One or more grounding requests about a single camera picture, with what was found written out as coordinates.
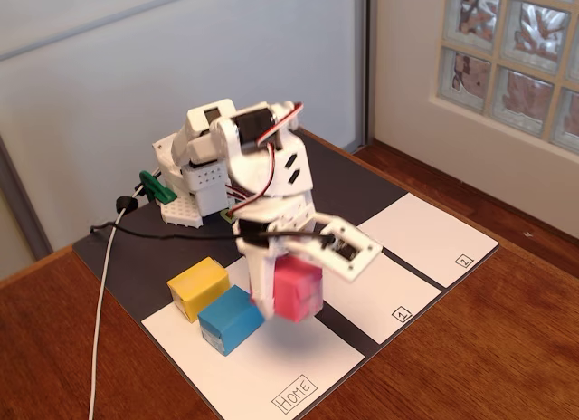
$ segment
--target green clip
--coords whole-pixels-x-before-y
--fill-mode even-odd
[[[148,201],[153,201],[156,199],[166,205],[177,198],[177,194],[175,192],[173,192],[168,187],[161,185],[155,177],[151,176],[151,173],[147,171],[141,171],[138,173],[138,178],[145,188],[145,194],[147,194]]]

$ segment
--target wooden table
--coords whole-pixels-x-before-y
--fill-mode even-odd
[[[307,419],[579,418],[579,279],[473,226],[500,249]],[[98,293],[71,247],[0,284],[0,418],[88,415]],[[108,293],[95,418],[216,418]]]

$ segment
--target red cube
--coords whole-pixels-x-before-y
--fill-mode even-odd
[[[299,322],[322,310],[322,269],[284,255],[275,262],[273,279],[275,314]]]

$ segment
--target foam block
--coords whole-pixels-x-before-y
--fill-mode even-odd
[[[232,286],[199,313],[203,337],[223,355],[237,348],[263,323],[248,292]]]
[[[207,257],[169,280],[167,285],[176,306],[189,321],[195,322],[199,311],[229,289],[229,277],[218,262]]]
[[[275,313],[299,322],[322,310],[322,269],[292,255],[275,262],[273,281]]]

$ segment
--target wooden floor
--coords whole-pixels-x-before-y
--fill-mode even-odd
[[[400,151],[374,141],[356,157],[386,173],[394,182],[413,188],[488,228],[557,268],[579,277],[579,240],[523,214]]]

